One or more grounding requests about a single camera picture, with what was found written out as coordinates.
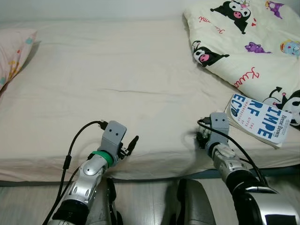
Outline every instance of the white wall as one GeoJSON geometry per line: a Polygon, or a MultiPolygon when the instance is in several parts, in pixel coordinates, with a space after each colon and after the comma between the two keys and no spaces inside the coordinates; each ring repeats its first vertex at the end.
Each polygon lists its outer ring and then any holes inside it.
{"type": "MultiPolygon", "coordinates": [[[[0,22],[62,18],[166,18],[197,0],[0,0],[0,22]]],[[[276,0],[300,15],[300,0],[276,0]]]]}

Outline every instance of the mattress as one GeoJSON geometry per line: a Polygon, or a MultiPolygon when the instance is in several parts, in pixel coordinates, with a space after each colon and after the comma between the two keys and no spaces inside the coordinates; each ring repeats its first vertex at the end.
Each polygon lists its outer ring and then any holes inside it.
{"type": "MultiPolygon", "coordinates": [[[[74,135],[101,119],[127,127],[124,146],[140,137],[107,176],[159,179],[213,168],[195,145],[196,121],[223,111],[238,90],[193,60],[181,18],[0,24],[8,27],[37,29],[37,39],[1,92],[0,180],[59,181],[74,135]]],[[[102,133],[91,126],[79,136],[67,177],[99,147],[102,133]]],[[[300,163],[300,132],[293,127],[280,149],[233,127],[230,135],[259,167],[300,163]]]]}

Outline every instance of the book cover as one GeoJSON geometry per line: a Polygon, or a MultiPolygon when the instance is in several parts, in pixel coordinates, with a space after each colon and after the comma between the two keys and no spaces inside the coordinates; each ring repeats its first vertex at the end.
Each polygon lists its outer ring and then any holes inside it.
{"type": "Polygon", "coordinates": [[[239,94],[232,97],[227,115],[232,125],[277,146],[286,139],[292,119],[288,112],[239,94]]]}

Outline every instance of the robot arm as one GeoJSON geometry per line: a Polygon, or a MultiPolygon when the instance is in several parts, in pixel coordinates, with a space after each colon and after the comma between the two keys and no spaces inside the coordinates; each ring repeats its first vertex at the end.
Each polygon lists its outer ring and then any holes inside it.
{"type": "MultiPolygon", "coordinates": [[[[212,113],[202,122],[228,134],[229,122],[225,113],[212,113]]],[[[299,215],[293,206],[277,191],[257,180],[227,142],[224,136],[211,132],[205,150],[232,194],[239,224],[300,225],[299,215]]]]}
{"type": "Polygon", "coordinates": [[[85,225],[96,189],[106,170],[117,165],[119,159],[129,156],[138,140],[136,136],[128,148],[121,142],[126,127],[110,121],[105,127],[101,145],[79,168],[79,177],[73,183],[48,225],[85,225]]]}

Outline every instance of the pink pillowcase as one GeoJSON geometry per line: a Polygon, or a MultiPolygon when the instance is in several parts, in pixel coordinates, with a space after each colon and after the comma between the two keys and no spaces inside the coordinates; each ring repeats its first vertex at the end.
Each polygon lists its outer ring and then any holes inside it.
{"type": "Polygon", "coordinates": [[[0,90],[22,68],[36,34],[32,29],[0,30],[0,90]]]}

